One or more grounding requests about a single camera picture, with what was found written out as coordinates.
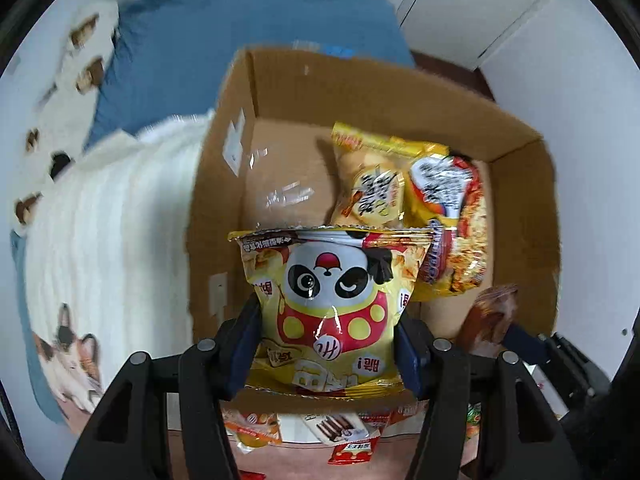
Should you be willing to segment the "brown snack packet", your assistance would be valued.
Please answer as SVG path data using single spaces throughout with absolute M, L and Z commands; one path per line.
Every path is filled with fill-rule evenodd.
M 518 310 L 515 285 L 483 290 L 475 299 L 456 337 L 456 346 L 473 356 L 495 359 Z

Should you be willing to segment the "orange panda snack bag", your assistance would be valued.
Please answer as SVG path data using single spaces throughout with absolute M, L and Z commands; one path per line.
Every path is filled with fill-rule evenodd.
M 279 419 L 276 414 L 242 413 L 224 408 L 222 417 L 228 434 L 234 437 L 236 446 L 243 454 L 270 444 L 282 443 Z

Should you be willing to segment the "yellow cheese buldak noodle pack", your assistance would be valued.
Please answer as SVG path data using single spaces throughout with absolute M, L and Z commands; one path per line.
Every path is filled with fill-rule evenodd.
M 469 159 L 425 156 L 410 166 L 406 219 L 432 234 L 412 299 L 461 295 L 483 283 L 488 222 L 480 170 Z

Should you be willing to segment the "yellow panda snack bag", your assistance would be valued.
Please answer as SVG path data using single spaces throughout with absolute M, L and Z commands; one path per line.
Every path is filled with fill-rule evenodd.
M 373 398 L 400 390 L 394 330 L 431 246 L 429 229 L 236 231 L 262 309 L 250 384 Z

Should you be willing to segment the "green candy bag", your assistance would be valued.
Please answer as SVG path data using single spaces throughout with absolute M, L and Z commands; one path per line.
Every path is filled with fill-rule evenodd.
M 480 414 L 482 404 L 470 404 L 466 413 L 465 440 L 469 441 L 480 435 Z

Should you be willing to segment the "yellow biscuit snack bag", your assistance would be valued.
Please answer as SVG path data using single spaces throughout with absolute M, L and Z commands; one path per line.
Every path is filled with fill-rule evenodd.
M 382 136 L 342 122 L 333 126 L 331 142 L 340 178 L 334 226 L 400 228 L 409 167 L 423 156 L 449 154 L 446 145 Z

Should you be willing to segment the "small red snack packet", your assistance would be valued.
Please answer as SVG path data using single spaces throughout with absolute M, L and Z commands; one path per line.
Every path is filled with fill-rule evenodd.
M 241 480 L 266 480 L 266 476 L 264 474 L 254 471 L 240 470 L 239 475 Z

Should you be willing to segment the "white chocolate stick packet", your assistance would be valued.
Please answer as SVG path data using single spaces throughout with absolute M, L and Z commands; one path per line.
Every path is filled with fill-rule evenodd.
M 277 414 L 283 442 L 337 446 L 377 438 L 380 430 L 366 425 L 356 413 Z

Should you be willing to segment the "open cardboard milk box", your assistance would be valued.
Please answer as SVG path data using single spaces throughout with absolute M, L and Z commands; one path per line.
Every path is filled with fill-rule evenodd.
M 552 331 L 561 267 L 544 139 L 437 76 L 243 49 L 203 144 L 186 249 L 214 395 L 244 411 L 423 396 L 428 342 Z

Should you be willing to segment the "bear print white pillow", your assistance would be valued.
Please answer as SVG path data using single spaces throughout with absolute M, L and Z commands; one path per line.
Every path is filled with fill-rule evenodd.
M 10 226 L 23 234 L 36 203 L 66 165 L 80 156 L 96 114 L 100 85 L 114 52 L 118 3 L 98 0 L 76 12 L 60 64 L 36 105 L 10 193 Z

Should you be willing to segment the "white room door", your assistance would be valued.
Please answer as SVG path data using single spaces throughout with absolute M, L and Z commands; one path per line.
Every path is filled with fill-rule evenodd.
M 475 70 L 539 0 L 406 0 L 400 28 L 411 50 Z

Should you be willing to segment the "blue bed sheet mattress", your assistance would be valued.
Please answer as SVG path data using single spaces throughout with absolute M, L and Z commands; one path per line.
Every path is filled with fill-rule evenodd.
M 202 159 L 221 177 L 246 174 L 248 110 L 232 115 L 212 150 L 204 146 L 229 70 L 244 53 L 299 48 L 414 64 L 386 0 L 116 2 L 114 52 L 88 138 L 42 194 L 23 234 L 10 226 L 9 201 L 26 131 L 84 6 L 51 38 L 28 37 L 26 49 L 52 54 L 53 62 L 40 67 L 18 52 L 22 65 L 6 78 L 1 99 L 2 128 L 14 130 L 20 146 L 1 162 L 13 171 L 4 230 L 29 382 L 40 412 L 76 434 L 131 352 L 179 353 L 235 302 L 238 250 L 190 243 L 188 231 L 193 207 L 213 211 L 206 221 L 213 228 L 229 217 L 236 196 L 221 180 L 195 189 Z

